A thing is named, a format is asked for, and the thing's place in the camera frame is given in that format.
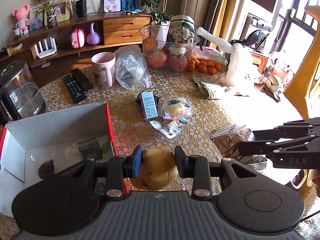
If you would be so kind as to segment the person right hand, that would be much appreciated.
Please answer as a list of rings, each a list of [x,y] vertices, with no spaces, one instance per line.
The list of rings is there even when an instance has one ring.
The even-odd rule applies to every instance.
[[[311,181],[314,184],[317,196],[320,197],[320,171],[311,170]]]

